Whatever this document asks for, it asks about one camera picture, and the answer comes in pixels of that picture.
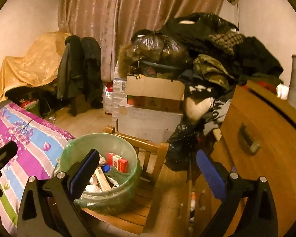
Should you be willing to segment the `white fluffy towel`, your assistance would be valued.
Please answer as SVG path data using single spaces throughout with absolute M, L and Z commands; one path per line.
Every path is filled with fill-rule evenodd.
M 99 193 L 102 192 L 101 188 L 97 185 L 89 184 L 85 187 L 85 191 L 88 193 Z

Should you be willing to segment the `red cigarette box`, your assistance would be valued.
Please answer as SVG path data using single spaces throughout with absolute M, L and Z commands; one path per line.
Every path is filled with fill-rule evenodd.
M 128 173 L 128 167 L 129 167 L 129 163 L 128 160 L 126 160 L 125 158 L 110 152 L 107 155 L 107 164 L 109 166 L 114 167 L 115 169 L 117 169 L 119 172 L 122 173 Z

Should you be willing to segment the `colourful floral bed cover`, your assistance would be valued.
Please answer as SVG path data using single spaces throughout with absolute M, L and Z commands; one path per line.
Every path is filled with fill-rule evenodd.
M 49 179 L 63 149 L 73 136 L 13 102 L 0 104 L 0 148 L 14 141 L 17 154 L 3 167 L 0 177 L 0 219 L 11 236 L 17 234 L 17 220 L 25 185 L 30 176 Z

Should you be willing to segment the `green storage box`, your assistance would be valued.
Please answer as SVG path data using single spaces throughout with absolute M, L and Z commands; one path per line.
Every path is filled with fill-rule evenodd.
M 30 99 L 30 100 L 24 101 L 20 104 L 20 107 L 40 117 L 39 99 Z

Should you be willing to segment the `wooden dresser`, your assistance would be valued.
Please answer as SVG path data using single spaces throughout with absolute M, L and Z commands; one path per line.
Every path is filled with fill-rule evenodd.
M 194 236 L 296 236 L 296 109 L 248 81 L 206 153 L 230 173 L 226 200 L 196 183 Z

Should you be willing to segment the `wooden chair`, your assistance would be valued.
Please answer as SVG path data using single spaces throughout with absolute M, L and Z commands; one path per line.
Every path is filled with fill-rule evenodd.
M 105 133 L 134 147 L 142 163 L 140 184 L 125 212 L 105 216 L 84 209 L 84 213 L 106 223 L 105 231 L 112 236 L 188 236 L 191 183 L 188 172 L 173 172 L 164 165 L 169 145 L 121 134 L 113 126 Z

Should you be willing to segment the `white HP box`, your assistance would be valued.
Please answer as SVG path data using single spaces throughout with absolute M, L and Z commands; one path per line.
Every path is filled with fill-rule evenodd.
M 117 131 L 159 144 L 167 142 L 182 118 L 182 113 L 143 109 L 123 99 L 118 105 Z

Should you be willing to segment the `yellow cloth covered furniture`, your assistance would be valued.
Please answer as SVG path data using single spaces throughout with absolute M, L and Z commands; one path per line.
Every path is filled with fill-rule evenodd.
M 53 82 L 65 51 L 69 33 L 50 32 L 36 38 L 23 57 L 7 56 L 0 69 L 0 103 L 16 87 L 40 87 Z

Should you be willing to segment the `red white bag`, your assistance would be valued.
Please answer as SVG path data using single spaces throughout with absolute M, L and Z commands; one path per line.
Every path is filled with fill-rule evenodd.
M 112 82 L 108 82 L 104 84 L 103 104 L 104 104 L 105 114 L 111 115 L 112 109 L 113 109 L 113 83 Z

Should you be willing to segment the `brown cardboard box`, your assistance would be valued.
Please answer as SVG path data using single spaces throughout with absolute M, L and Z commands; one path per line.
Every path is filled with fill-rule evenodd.
M 127 104 L 143 109 L 180 112 L 184 84 L 176 80 L 128 76 L 125 85 Z

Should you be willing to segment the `dark jacket on chair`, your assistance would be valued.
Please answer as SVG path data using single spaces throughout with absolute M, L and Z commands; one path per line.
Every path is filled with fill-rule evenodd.
M 82 95 L 93 108 L 103 107 L 103 81 L 101 80 L 101 48 L 92 37 L 76 35 L 64 41 L 57 76 L 56 96 L 68 100 Z

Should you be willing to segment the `stack of white packages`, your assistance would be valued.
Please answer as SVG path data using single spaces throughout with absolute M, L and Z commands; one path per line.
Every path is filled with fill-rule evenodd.
M 113 94 L 112 94 L 112 122 L 117 128 L 117 120 L 119 116 L 119 104 L 125 98 L 126 80 L 119 75 L 119 62 L 116 62 L 113 73 Z

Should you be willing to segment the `pile of dark clothes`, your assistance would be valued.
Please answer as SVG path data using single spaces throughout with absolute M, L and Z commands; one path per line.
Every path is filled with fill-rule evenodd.
M 172 141 L 217 126 L 236 85 L 247 80 L 273 86 L 282 83 L 283 67 L 265 45 L 213 13 L 171 18 L 159 32 L 182 44 L 191 60 L 178 78 L 185 84 L 184 117 Z

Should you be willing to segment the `black plastic bag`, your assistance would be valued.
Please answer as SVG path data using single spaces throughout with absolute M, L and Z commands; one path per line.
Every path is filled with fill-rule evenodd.
M 128 55 L 132 60 L 144 60 L 185 68 L 191 63 L 188 49 L 174 38 L 160 32 L 142 29 L 134 33 Z

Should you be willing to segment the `pink curtain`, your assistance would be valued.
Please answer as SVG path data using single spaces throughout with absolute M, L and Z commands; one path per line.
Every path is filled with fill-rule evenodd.
M 136 31 L 157 31 L 170 18 L 195 12 L 218 14 L 224 0 L 60 0 L 63 33 L 93 37 L 101 47 L 101 79 L 113 79 L 119 47 Z

